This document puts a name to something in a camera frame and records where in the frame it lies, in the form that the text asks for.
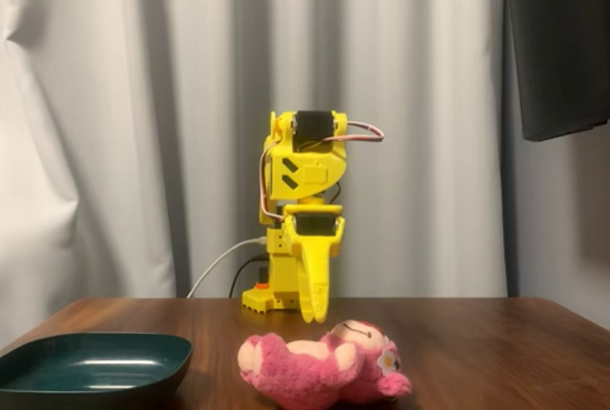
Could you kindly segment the yellow gripper black servo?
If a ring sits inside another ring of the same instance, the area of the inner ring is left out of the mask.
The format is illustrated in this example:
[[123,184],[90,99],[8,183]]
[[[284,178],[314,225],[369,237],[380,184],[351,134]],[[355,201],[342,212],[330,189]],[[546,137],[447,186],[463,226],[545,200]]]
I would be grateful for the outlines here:
[[306,323],[326,320],[330,258],[339,254],[344,233],[343,207],[289,204],[284,207],[284,239],[296,261],[300,311]]

